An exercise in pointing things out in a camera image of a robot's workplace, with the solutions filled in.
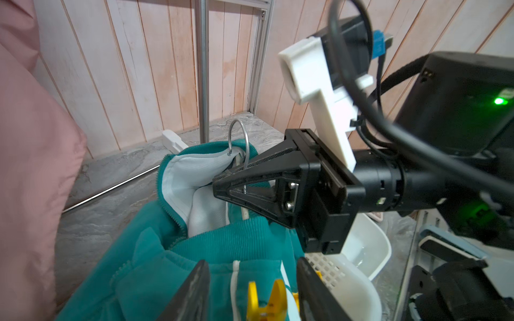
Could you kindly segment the white hanger with metal hook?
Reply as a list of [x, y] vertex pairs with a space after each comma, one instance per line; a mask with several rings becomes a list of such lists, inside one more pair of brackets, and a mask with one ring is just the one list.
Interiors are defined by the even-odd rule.
[[167, 155], [159, 167], [158, 199], [179, 226], [182, 238], [230, 224], [228, 202], [214, 197], [214, 177], [252, 157], [248, 133], [240, 120], [230, 125], [227, 141], [200, 144]]

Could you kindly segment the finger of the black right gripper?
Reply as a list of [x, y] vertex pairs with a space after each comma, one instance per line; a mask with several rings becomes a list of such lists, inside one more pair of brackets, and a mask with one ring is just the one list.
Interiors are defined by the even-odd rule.
[[299, 183], [299, 148], [293, 139], [224, 171], [213, 180], [216, 197], [281, 197]]
[[218, 199], [245, 207], [287, 228], [295, 228], [294, 191], [284, 187], [238, 186], [222, 188], [214, 186]]

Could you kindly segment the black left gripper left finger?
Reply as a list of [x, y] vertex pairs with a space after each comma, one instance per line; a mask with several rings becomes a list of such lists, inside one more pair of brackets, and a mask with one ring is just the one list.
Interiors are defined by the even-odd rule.
[[210, 276], [208, 263], [199, 261], [157, 320], [207, 320]]

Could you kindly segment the yellow clothespin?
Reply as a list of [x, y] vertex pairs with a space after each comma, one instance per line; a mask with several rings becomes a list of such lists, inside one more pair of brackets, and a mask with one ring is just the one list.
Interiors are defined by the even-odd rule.
[[266, 305], [259, 301], [255, 282], [248, 285], [246, 320], [251, 321], [285, 321], [301, 320], [298, 294], [293, 294], [283, 280], [274, 281]]

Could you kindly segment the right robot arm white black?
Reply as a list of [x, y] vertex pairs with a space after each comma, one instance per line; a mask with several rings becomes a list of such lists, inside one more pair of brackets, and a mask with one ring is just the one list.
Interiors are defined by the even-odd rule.
[[368, 12], [279, 53], [291, 98], [316, 126], [213, 181], [214, 196], [297, 232], [308, 254], [340, 254], [366, 212], [436, 209], [459, 235], [513, 249], [513, 60], [434, 52], [371, 78]]

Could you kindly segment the green sweatshirt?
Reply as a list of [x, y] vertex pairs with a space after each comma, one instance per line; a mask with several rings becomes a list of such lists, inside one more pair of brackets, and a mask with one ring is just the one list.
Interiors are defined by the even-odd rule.
[[274, 281], [297, 293], [295, 231], [228, 203], [230, 224], [182, 238], [158, 199], [147, 203], [58, 315], [59, 320], [155, 320], [196, 264], [210, 269], [209, 320], [244, 320], [248, 285], [266, 305]]

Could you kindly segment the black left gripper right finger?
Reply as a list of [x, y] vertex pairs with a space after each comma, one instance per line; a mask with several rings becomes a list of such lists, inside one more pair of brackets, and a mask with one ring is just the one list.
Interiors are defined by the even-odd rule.
[[306, 258], [297, 261], [297, 285], [301, 320], [350, 320]]

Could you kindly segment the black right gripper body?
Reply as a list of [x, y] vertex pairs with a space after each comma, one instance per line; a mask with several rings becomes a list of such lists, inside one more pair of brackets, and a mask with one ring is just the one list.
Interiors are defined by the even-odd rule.
[[281, 147], [275, 222], [296, 230], [305, 253], [340, 253], [364, 187], [311, 130], [287, 130]]

